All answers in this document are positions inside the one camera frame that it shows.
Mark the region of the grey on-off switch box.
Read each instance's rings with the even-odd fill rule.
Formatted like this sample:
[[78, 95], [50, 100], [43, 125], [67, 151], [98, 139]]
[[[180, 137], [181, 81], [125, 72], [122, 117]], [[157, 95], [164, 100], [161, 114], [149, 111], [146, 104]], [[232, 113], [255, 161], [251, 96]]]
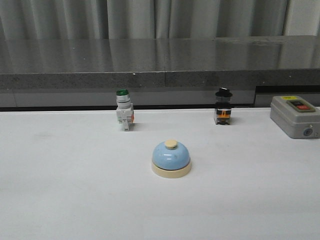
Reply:
[[320, 109], [296, 95], [273, 96], [270, 118], [293, 139], [320, 137]]

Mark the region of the green pushbutton switch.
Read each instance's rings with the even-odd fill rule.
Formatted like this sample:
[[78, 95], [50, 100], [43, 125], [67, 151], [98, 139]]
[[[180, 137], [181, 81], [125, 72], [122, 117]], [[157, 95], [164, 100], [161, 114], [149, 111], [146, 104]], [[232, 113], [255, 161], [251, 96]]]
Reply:
[[116, 103], [117, 121], [122, 125], [124, 131], [128, 131], [130, 129], [130, 124], [134, 122], [135, 115], [134, 106], [127, 89], [119, 89], [116, 91]]

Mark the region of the black rotary selector switch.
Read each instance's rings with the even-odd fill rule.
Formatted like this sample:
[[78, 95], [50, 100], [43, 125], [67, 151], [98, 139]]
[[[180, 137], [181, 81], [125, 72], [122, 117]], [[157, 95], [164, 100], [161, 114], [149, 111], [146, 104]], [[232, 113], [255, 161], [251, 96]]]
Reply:
[[230, 125], [232, 107], [230, 104], [233, 94], [228, 88], [220, 87], [215, 93], [216, 103], [214, 110], [214, 122], [216, 125]]

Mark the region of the grey curtain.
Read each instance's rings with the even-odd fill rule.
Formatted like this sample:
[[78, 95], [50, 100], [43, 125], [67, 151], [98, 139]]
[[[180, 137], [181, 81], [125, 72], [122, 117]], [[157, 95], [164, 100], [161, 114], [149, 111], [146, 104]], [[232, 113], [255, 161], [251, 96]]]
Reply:
[[2, 40], [317, 36], [317, 0], [3, 0]]

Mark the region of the blue desk bell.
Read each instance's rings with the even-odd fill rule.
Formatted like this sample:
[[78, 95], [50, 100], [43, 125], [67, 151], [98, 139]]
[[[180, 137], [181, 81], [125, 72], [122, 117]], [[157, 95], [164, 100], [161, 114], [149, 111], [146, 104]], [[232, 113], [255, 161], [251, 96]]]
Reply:
[[175, 139], [159, 143], [152, 152], [151, 169], [160, 177], [181, 178], [187, 175], [191, 168], [189, 150]]

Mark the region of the grey granite counter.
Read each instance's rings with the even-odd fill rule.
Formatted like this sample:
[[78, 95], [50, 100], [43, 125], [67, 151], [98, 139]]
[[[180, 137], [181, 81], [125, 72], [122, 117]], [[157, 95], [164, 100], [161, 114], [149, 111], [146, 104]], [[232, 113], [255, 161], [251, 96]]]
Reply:
[[211, 108], [220, 87], [237, 107], [276, 95], [320, 104], [316, 36], [50, 39], [0, 43], [3, 108], [107, 108], [128, 89], [139, 108]]

